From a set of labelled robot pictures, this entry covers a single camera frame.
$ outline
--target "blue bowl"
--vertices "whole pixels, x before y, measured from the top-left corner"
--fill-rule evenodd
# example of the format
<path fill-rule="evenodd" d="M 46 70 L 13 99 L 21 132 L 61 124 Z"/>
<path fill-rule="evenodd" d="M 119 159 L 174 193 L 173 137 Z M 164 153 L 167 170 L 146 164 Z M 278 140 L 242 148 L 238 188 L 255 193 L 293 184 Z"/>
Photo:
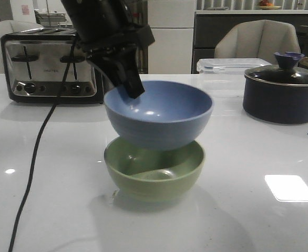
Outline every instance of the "blue bowl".
<path fill-rule="evenodd" d="M 144 81 L 145 92 L 136 99 L 118 86 L 104 103 L 116 132 L 146 149 L 173 150 L 185 146 L 203 131 L 212 109 L 209 95 L 171 81 Z"/>

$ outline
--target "green bowl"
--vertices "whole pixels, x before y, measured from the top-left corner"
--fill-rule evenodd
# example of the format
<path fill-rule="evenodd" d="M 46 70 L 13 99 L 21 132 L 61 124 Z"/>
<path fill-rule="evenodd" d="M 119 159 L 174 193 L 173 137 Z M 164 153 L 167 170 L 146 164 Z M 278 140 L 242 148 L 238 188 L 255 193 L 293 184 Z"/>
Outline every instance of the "green bowl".
<path fill-rule="evenodd" d="M 170 151 L 149 150 L 119 137 L 106 147 L 104 158 L 120 190 L 141 201 L 160 202 L 177 198 L 194 185 L 204 150 L 196 141 Z"/>

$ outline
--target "container lid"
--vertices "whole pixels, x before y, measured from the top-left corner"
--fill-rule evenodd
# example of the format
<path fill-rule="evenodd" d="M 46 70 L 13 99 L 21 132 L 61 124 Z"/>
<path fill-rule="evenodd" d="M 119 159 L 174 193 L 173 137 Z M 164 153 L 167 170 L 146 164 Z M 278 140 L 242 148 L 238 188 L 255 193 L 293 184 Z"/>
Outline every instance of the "container lid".
<path fill-rule="evenodd" d="M 259 82 L 292 87 L 308 87 L 308 69 L 294 67 L 303 54 L 287 52 L 285 55 L 275 53 L 279 65 L 250 68 L 245 77 Z"/>
<path fill-rule="evenodd" d="M 200 59 L 197 62 L 197 71 L 214 72 L 218 74 L 232 71 L 244 72 L 246 69 L 251 67 L 260 67 L 269 64 L 269 62 L 257 58 Z"/>

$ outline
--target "refrigerator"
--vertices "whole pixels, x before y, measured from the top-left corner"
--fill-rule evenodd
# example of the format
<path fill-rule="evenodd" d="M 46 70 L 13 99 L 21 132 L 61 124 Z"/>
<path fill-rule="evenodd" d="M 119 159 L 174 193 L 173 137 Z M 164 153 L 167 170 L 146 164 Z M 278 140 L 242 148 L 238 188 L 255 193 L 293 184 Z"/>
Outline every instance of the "refrigerator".
<path fill-rule="evenodd" d="M 148 0 L 149 74 L 190 74 L 195 0 Z"/>

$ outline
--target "pot lid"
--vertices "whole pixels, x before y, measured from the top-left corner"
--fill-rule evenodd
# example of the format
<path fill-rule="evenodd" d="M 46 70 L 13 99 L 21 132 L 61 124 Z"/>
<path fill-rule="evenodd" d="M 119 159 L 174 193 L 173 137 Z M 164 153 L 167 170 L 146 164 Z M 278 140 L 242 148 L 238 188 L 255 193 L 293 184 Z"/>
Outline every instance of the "pot lid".
<path fill-rule="evenodd" d="M 267 65 L 250 68 L 245 71 L 245 77 L 263 83 L 280 86 L 308 87 L 308 69 L 294 67 L 304 56 L 287 52 L 285 55 L 275 53 L 279 65 Z"/>

